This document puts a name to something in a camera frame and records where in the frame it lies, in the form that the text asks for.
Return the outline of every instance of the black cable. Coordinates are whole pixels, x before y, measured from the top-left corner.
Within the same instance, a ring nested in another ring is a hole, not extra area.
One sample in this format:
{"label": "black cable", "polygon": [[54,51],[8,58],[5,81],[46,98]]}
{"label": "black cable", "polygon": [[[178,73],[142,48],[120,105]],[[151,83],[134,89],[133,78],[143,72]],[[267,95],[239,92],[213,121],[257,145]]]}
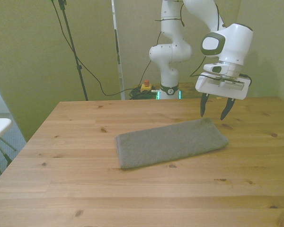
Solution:
{"label": "black cable", "polygon": [[240,73],[240,74],[239,74],[239,77],[248,78],[248,79],[250,80],[250,84],[249,84],[249,87],[250,87],[250,85],[251,85],[251,83],[252,83],[252,79],[250,78],[250,76],[249,76],[249,75],[246,75],[246,74],[242,74],[242,73]]}
{"label": "black cable", "polygon": [[194,74],[195,72],[197,72],[198,69],[202,66],[203,62],[205,61],[205,58],[206,58],[206,56],[203,58],[203,61],[201,62],[201,64],[199,65],[199,67],[198,67],[192,74],[190,74],[190,77],[193,77],[193,74]]}
{"label": "black cable", "polygon": [[213,79],[213,80],[217,80],[217,81],[227,80],[227,79],[225,79],[225,78],[222,79],[222,77],[221,77],[221,78],[214,78],[214,77],[209,77],[209,76],[202,75],[202,74],[193,75],[193,76],[191,76],[191,77],[198,77],[198,76],[207,77],[207,78],[210,78],[210,79]]}
{"label": "black cable", "polygon": [[131,97],[130,100],[137,100],[137,99],[153,99],[157,96],[157,92],[152,91],[140,91],[141,86],[136,87],[134,90],[132,90],[129,94]]}
{"label": "black cable", "polygon": [[207,78],[210,78],[210,79],[213,79],[213,80],[217,80],[217,81],[221,81],[221,82],[224,82],[224,81],[230,81],[230,82],[236,82],[236,83],[239,83],[239,84],[244,84],[243,82],[241,81],[237,81],[237,80],[234,80],[234,79],[228,79],[228,78],[225,78],[225,77],[209,77],[209,76],[206,76],[206,75],[202,75],[202,74],[199,74],[199,75],[193,75],[193,77],[197,77],[197,76],[202,76],[202,77],[207,77]]}
{"label": "black cable", "polygon": [[184,3],[183,3],[183,5],[181,6],[180,18],[181,18],[181,22],[182,22],[183,27],[185,27],[185,24],[184,24],[184,22],[183,22],[183,20],[182,20],[182,8],[183,8],[183,6],[184,6]]}
{"label": "black cable", "polygon": [[218,7],[217,4],[216,4],[216,7],[217,7],[217,13],[218,13],[218,28],[217,28],[217,31],[219,31],[219,27],[220,27],[220,13],[219,13],[219,7]]}
{"label": "black cable", "polygon": [[[66,36],[65,36],[65,34],[64,34],[63,27],[62,27],[62,24],[61,24],[61,20],[60,20],[60,17],[59,17],[57,8],[56,8],[56,6],[55,6],[53,0],[51,0],[51,1],[52,1],[52,4],[53,4],[53,7],[54,7],[54,9],[55,9],[56,15],[57,15],[57,17],[58,17],[58,21],[59,21],[60,28],[61,28],[62,34],[63,34],[63,36],[64,36],[64,39],[66,40],[66,42],[67,42],[68,46],[70,47],[70,49],[73,51],[70,42],[68,41],[68,39],[66,38]],[[102,84],[101,84],[100,80],[98,80],[98,78],[83,64],[83,62],[79,59],[78,56],[77,56],[77,59],[78,59],[78,61],[82,64],[82,66],[98,81],[98,83],[99,83],[99,85],[100,85],[100,88],[101,88],[101,91],[102,91],[102,93],[103,93],[105,96],[115,96],[115,95],[120,94],[120,93],[122,93],[122,92],[124,92],[124,91],[133,90],[133,88],[129,88],[129,89],[125,89],[125,90],[123,90],[123,91],[120,91],[120,92],[115,93],[115,94],[112,94],[112,95],[107,95],[107,94],[103,91]]]}
{"label": "black cable", "polygon": [[[217,4],[216,4],[216,7],[217,7],[217,13],[218,13],[218,27],[217,27],[217,31],[219,31],[219,27],[220,27],[220,13],[219,13],[219,7],[218,7]],[[190,74],[190,77],[192,77],[193,74],[198,71],[198,69],[202,66],[203,62],[205,61],[205,59],[206,59],[206,56],[203,58],[203,61],[201,62],[201,64],[199,65],[199,67],[198,67],[192,74]]]}

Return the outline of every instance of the beige wall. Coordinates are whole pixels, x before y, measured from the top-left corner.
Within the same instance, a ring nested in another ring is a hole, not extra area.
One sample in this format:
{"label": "beige wall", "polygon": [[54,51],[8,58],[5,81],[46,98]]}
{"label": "beige wall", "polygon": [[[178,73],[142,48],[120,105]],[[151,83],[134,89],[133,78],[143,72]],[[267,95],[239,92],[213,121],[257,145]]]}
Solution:
{"label": "beige wall", "polygon": [[[118,92],[111,0],[68,0],[66,14],[77,55],[107,93]],[[90,100],[120,99],[105,97],[98,82],[82,72]],[[84,100],[51,1],[0,0],[0,93],[26,140],[60,101]]]}
{"label": "beige wall", "polygon": [[[240,0],[217,0],[220,15],[226,26],[235,23],[240,7]],[[125,88],[132,88],[141,79],[149,59],[149,50],[156,45],[161,27],[162,0],[115,0],[115,15],[119,40],[120,59],[122,65]],[[185,7],[182,11],[185,27],[183,35],[193,48],[193,58],[183,63],[173,63],[179,71],[179,82],[195,82],[196,78],[189,75],[199,66],[204,56],[200,50],[202,38],[209,32],[206,24],[191,15]],[[170,40],[161,35],[160,44],[168,44]],[[216,62],[216,59],[207,59],[205,63]],[[160,71],[151,63],[144,79],[151,83],[160,83]]]}
{"label": "beige wall", "polygon": [[244,66],[253,78],[248,95],[284,100],[284,0],[243,0],[238,22],[254,30]]}

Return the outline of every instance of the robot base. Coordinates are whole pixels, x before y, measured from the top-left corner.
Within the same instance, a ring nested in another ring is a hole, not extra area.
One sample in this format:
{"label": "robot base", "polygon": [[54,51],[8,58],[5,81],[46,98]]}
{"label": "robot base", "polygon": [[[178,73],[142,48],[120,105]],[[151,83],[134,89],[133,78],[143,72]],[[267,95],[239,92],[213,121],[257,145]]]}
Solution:
{"label": "robot base", "polygon": [[181,99],[181,91],[176,91],[173,95],[166,94],[165,91],[161,89],[158,91],[157,99]]}

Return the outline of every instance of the microphone stand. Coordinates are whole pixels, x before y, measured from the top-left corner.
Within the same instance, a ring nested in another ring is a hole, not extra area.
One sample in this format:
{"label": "microphone stand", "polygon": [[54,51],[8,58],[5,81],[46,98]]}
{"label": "microphone stand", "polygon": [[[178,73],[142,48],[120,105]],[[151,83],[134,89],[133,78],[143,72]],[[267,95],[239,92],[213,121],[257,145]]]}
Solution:
{"label": "microphone stand", "polygon": [[65,24],[66,24],[66,27],[67,27],[68,35],[69,35],[70,40],[71,40],[71,47],[72,47],[72,51],[74,53],[75,60],[76,60],[76,63],[77,63],[77,70],[79,72],[79,76],[80,76],[80,80],[81,80],[81,84],[82,84],[85,100],[88,101],[89,99],[87,97],[87,93],[86,93],[86,89],[85,89],[85,85],[84,85],[84,81],[83,81],[83,77],[82,77],[82,73],[81,73],[82,66],[79,65],[79,62],[78,62],[78,57],[77,57],[77,54],[76,54],[75,46],[74,46],[74,43],[73,43],[72,37],[71,37],[71,30],[70,30],[70,27],[68,25],[66,14],[65,14],[65,6],[64,5],[66,5],[66,0],[58,0],[58,2],[59,2],[60,9],[62,10],[62,13],[63,13],[63,16],[64,16],[64,20],[65,20]]}

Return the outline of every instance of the wood knot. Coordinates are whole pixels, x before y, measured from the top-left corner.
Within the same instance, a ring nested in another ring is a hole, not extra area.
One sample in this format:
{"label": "wood knot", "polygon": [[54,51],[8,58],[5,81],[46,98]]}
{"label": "wood knot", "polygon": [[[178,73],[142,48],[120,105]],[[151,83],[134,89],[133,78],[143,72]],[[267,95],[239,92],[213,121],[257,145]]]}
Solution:
{"label": "wood knot", "polygon": [[270,116],[270,114],[266,113],[266,112],[261,112],[264,116]]}
{"label": "wood knot", "polygon": [[83,214],[83,210],[78,210],[78,211],[75,213],[75,217],[80,217],[82,214]]}
{"label": "wood knot", "polygon": [[230,129],[230,130],[233,130],[233,127],[231,127],[231,126],[229,126],[229,125],[227,125],[227,124],[222,124],[222,126],[224,126],[225,128],[228,128],[228,129]]}

